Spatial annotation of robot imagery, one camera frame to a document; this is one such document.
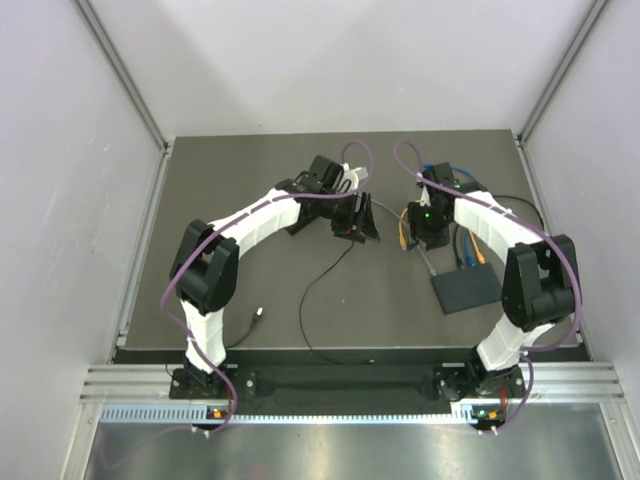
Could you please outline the dark grey network switch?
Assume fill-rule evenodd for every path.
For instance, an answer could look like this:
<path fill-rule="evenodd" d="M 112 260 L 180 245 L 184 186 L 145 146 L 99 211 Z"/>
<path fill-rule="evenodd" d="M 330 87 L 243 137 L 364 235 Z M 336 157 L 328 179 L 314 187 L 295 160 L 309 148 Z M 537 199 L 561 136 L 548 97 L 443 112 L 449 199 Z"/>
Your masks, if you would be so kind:
<path fill-rule="evenodd" d="M 488 264 L 435 275 L 431 284 L 445 315 L 499 302 L 501 284 Z"/>

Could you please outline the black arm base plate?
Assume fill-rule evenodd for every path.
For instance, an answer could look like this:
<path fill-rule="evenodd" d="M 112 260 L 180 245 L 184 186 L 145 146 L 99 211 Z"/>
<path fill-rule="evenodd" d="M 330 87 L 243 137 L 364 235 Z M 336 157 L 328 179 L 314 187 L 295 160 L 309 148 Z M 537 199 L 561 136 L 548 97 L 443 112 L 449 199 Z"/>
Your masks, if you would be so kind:
<path fill-rule="evenodd" d="M 520 368 L 477 386 L 462 365 L 224 365 L 220 368 L 234 385 L 242 402 L 276 393 L 337 394 L 394 392 L 416 393 L 426 400 L 458 401 L 464 398 L 521 396 L 525 382 Z"/>

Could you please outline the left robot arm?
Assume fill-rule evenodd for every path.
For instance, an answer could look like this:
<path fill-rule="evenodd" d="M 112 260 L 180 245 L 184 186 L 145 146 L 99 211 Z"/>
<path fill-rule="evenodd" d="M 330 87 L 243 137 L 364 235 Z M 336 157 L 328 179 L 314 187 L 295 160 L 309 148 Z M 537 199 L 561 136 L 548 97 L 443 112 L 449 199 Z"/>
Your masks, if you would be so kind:
<path fill-rule="evenodd" d="M 241 258 L 271 235 L 295 235 L 318 218 L 329 220 L 335 237 L 354 243 L 379 240 L 371 196 L 363 188 L 365 167 L 351 167 L 322 155 L 295 178 L 278 182 L 263 197 L 227 218 L 192 221 L 170 270 L 185 315 L 188 347 L 184 368 L 205 396 L 226 387 L 220 367 L 226 358 L 223 317 L 233 298 Z"/>

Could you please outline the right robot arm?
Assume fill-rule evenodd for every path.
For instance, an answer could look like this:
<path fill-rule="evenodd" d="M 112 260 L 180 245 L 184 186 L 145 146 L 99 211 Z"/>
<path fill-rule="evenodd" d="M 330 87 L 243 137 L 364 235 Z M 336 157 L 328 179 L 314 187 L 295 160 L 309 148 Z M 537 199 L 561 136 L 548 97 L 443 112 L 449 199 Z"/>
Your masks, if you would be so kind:
<path fill-rule="evenodd" d="M 463 367 L 442 375 L 442 396 L 459 400 L 497 390 L 535 341 L 582 306 L 576 249 L 565 235 L 548 236 L 500 205 L 477 182 L 459 182 L 447 163 L 419 175 L 422 194 L 408 204 L 410 238 L 428 250 L 452 244 L 453 226 L 478 237 L 504 264 L 503 314 L 474 346 Z"/>

